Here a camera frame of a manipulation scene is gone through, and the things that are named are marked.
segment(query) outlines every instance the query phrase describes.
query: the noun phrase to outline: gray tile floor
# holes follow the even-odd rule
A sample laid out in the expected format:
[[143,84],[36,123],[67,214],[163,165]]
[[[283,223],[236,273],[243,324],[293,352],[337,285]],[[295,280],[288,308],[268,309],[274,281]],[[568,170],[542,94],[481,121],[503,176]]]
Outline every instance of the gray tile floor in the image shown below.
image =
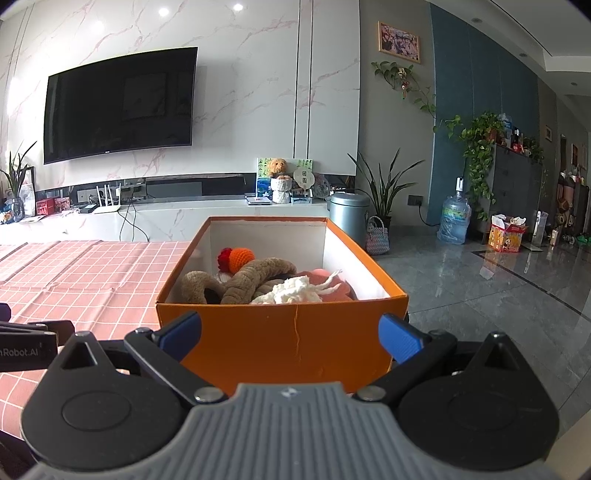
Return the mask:
[[591,248],[474,253],[485,250],[395,237],[376,260],[408,293],[419,329],[460,340],[509,334],[559,409],[562,434],[591,409]]

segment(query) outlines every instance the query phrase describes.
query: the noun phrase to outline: black flat screen tv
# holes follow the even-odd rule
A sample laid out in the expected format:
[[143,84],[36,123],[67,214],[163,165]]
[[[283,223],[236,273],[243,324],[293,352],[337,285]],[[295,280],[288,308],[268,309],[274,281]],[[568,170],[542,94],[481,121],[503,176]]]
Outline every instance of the black flat screen tv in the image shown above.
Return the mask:
[[49,77],[44,163],[191,145],[197,48],[98,61]]

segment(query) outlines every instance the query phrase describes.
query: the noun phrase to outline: wall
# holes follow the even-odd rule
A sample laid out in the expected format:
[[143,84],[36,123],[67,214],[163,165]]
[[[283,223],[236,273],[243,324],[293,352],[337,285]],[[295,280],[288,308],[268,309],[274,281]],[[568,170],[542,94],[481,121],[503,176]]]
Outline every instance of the wall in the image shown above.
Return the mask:
[[[556,109],[558,116],[558,135],[556,137],[558,142],[560,142],[561,135],[566,137],[566,169],[571,171],[571,145],[575,144],[577,146],[580,159],[583,154],[583,146],[585,146],[585,150],[589,150],[589,133],[562,100],[556,100]],[[557,148],[559,151],[558,157],[560,158],[560,143]]]
[[[0,145],[30,152],[37,189],[120,178],[255,171],[308,157],[352,174],[359,111],[358,0],[43,0],[0,30]],[[193,146],[43,166],[47,77],[128,53],[198,46]]]
[[[437,119],[460,115],[466,123],[485,110],[506,112],[527,136],[538,135],[538,79],[511,53],[458,17],[431,5]],[[439,221],[441,205],[464,172],[463,144],[435,135],[427,221]]]
[[[544,173],[540,192],[540,210],[554,218],[556,202],[556,183],[560,172],[560,135],[558,134],[558,114],[556,94],[542,80],[538,79],[538,98],[540,101],[540,146],[544,149]],[[546,140],[546,125],[552,130],[552,141]]]
[[426,161],[404,174],[401,183],[417,185],[401,191],[392,207],[393,225],[422,225],[417,207],[407,206],[409,194],[428,196],[433,156],[433,118],[413,104],[412,95],[402,100],[400,90],[392,90],[383,78],[374,75],[373,61],[411,62],[378,51],[378,21],[419,35],[421,63],[414,72],[423,86],[434,85],[433,39],[429,4],[423,0],[363,0],[361,9],[361,98],[359,150],[374,171],[381,163],[388,167],[397,148],[400,156],[394,171],[398,172],[420,159]]

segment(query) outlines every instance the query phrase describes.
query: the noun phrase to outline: orange crochet ball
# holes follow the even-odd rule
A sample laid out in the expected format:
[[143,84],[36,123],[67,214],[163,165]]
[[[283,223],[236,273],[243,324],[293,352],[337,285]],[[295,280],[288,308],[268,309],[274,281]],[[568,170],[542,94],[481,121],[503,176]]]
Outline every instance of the orange crochet ball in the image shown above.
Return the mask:
[[230,259],[228,265],[230,266],[230,273],[238,272],[244,265],[255,259],[255,254],[249,248],[234,248],[230,252]]

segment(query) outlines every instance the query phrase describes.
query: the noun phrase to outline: gray cabinet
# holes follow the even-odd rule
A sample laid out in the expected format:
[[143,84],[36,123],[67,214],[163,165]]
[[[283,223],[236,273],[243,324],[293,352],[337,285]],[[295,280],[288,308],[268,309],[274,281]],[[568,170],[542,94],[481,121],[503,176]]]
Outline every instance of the gray cabinet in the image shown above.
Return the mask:
[[[530,232],[533,232],[540,201],[542,165],[496,145],[495,160],[486,181],[496,200],[493,204],[490,200],[480,199],[489,218],[498,213],[524,217]],[[490,229],[490,221],[474,222],[473,226],[486,232]]]

